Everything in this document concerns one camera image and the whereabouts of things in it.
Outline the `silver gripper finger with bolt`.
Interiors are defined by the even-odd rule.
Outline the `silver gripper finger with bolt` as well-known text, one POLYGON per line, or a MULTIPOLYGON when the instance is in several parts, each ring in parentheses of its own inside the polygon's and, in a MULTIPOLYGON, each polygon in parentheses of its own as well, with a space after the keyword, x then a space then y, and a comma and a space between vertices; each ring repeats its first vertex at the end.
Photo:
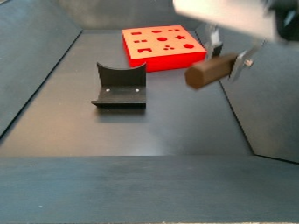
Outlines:
POLYGON ((228 76, 228 80, 231 82, 233 82, 239 78, 241 70, 245 67, 252 66, 253 61, 251 58, 252 58, 253 54, 260 50, 260 48, 263 47, 264 44, 265 44, 264 40, 255 40, 251 48, 247 49, 245 51, 243 51, 237 55, 235 64, 233 64, 233 67, 232 67, 232 70, 231 70, 231 73, 228 76))

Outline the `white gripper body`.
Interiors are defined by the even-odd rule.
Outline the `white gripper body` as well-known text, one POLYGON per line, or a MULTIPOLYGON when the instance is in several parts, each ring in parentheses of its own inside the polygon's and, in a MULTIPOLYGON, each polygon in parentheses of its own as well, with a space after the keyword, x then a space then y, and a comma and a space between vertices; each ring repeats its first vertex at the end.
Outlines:
POLYGON ((172 0, 185 17, 273 42, 299 43, 299 0, 172 0))

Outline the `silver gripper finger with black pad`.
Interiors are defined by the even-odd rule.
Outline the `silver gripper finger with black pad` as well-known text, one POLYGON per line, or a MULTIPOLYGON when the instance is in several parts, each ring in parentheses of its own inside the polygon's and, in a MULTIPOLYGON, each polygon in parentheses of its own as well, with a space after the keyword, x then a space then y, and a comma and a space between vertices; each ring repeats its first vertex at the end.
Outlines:
POLYGON ((220 32, 219 27, 215 24, 208 24, 205 28, 205 37, 207 37, 207 58, 211 59, 220 55, 223 43, 220 41, 220 32))

